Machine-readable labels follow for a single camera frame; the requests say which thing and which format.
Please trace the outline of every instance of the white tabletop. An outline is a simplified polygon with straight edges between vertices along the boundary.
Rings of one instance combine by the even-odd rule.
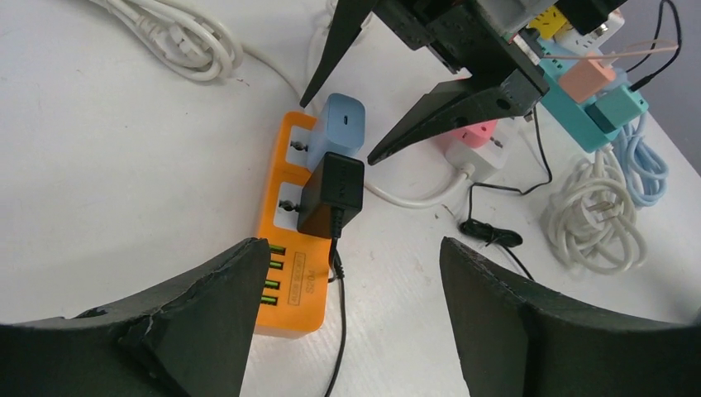
[[[322,0],[200,3],[302,81]],[[0,322],[73,317],[253,234],[279,123],[298,109],[270,69],[249,58],[234,78],[193,84],[85,0],[2,2],[0,55]],[[375,21],[322,93],[365,104],[364,157],[423,93],[452,78],[428,51],[411,52]],[[515,252],[552,289],[606,309],[689,322],[701,306],[701,178],[651,120],[647,141],[672,173],[667,196],[640,212],[650,260],[613,277],[567,271],[539,219],[570,160],[583,154],[546,112],[541,119],[556,182],[527,198],[478,190],[475,216],[520,232],[525,243]],[[495,183],[527,187],[545,178],[532,128],[525,131]],[[428,141],[366,174],[417,197],[445,186],[451,167]],[[405,210],[366,194],[340,243],[349,330],[336,395],[466,395],[438,267],[444,236],[514,269],[498,248],[461,237],[444,208]],[[340,335],[336,286],[330,291],[318,332],[254,337],[242,395],[322,394]]]

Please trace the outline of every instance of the usb port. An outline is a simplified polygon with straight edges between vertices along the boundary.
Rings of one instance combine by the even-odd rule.
[[[275,298],[274,296],[268,296],[268,295],[263,295],[260,297],[260,302],[262,304],[269,304],[271,306],[277,306],[278,305],[278,299]]]
[[[279,281],[266,280],[266,281],[265,281],[265,288],[269,288],[269,289],[280,289],[280,282],[279,282]]]
[[[270,244],[270,252],[277,255],[284,255],[287,250],[283,246],[274,246]]]
[[[283,262],[270,261],[270,269],[282,270],[283,269]]]

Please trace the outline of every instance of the black power adapter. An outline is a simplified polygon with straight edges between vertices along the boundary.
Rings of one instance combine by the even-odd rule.
[[[341,229],[363,209],[365,164],[327,152],[304,185],[297,231],[337,240]]]

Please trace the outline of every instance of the teal power strip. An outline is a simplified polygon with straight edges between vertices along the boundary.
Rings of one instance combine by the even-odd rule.
[[[566,50],[558,49],[551,41],[541,40],[540,44],[546,55],[565,55]],[[575,62],[541,61],[540,66],[545,70],[545,79],[550,85],[542,104],[582,149],[593,153],[616,139],[621,127],[646,112],[649,106],[640,93],[630,91],[627,86],[621,86],[601,98],[575,102],[557,83]]]

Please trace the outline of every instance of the coiled blue cable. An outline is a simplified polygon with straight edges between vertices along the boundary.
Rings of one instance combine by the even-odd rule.
[[[643,141],[647,113],[637,128],[627,124],[613,141],[613,154],[626,177],[627,190],[637,207],[652,207],[667,193],[670,168]]]

